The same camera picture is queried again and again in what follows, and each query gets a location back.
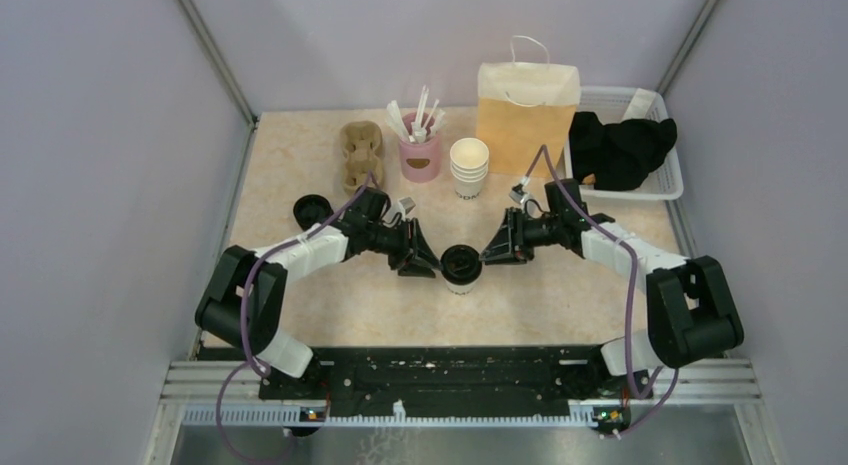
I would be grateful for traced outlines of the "black plastic cup lid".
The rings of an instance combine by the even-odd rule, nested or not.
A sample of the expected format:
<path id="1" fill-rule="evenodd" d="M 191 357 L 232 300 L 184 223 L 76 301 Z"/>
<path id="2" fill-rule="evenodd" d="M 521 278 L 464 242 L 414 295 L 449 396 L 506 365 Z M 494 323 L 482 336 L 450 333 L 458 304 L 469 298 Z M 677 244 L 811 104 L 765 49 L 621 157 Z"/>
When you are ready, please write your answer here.
<path id="1" fill-rule="evenodd" d="M 443 278 L 453 285 L 469 285 L 482 273 L 479 252 L 469 245 L 458 244 L 446 249 L 440 258 Z"/>

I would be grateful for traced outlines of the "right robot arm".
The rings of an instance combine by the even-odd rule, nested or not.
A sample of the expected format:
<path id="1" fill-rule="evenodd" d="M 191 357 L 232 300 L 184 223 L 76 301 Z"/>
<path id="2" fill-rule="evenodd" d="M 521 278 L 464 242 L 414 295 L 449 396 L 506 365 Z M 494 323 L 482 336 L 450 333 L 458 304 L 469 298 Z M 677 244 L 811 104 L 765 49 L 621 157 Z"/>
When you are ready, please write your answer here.
<path id="1" fill-rule="evenodd" d="M 485 265 L 525 264 L 538 247 L 558 245 L 627 279 L 625 333 L 601 345 L 586 370 L 589 389 L 612 397 L 627 374 L 679 369 L 740 346 L 745 332 L 721 264 L 659 249 L 611 217 L 589 214 L 572 179 L 545 186 L 538 216 L 511 207 L 480 254 Z"/>

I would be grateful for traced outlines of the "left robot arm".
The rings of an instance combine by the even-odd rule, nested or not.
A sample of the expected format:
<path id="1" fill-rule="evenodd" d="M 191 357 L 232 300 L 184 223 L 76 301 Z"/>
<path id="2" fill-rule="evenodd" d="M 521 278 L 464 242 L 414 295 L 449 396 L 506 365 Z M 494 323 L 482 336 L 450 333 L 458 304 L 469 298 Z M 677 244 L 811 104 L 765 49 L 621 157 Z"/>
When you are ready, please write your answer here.
<path id="1" fill-rule="evenodd" d="M 383 219 L 389 204 L 388 194 L 363 186 L 299 235 L 257 250 L 227 248 L 199 301 L 196 325 L 244 352 L 258 375 L 283 373 L 283 386 L 295 397 L 314 395 L 321 382 L 314 352 L 280 326 L 287 286 L 363 252 L 386 256 L 402 277 L 433 278 L 441 268 L 417 219 Z"/>

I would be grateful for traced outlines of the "white paper coffee cup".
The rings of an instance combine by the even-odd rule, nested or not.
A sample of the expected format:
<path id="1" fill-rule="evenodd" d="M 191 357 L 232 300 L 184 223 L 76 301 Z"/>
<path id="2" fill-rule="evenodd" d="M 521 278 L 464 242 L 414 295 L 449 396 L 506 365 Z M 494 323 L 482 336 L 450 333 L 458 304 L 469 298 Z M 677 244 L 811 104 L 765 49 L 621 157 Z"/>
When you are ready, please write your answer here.
<path id="1" fill-rule="evenodd" d="M 467 295 L 475 288 L 476 282 L 472 281 L 469 283 L 459 284 L 451 281 L 446 281 L 445 284 L 447 286 L 447 289 L 451 293 L 455 295 Z"/>

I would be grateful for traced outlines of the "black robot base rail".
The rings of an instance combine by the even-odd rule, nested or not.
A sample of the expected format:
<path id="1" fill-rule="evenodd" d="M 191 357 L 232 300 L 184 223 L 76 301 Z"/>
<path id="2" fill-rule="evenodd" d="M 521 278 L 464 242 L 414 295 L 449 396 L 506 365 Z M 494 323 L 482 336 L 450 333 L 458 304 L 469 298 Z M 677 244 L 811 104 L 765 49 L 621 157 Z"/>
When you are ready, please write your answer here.
<path id="1" fill-rule="evenodd" d="M 332 418 L 386 417 L 396 404 L 417 419 L 559 418 L 572 402 L 622 401 L 625 377 L 597 345 L 317 347 L 300 378 L 274 371 L 262 400 L 316 401 Z"/>

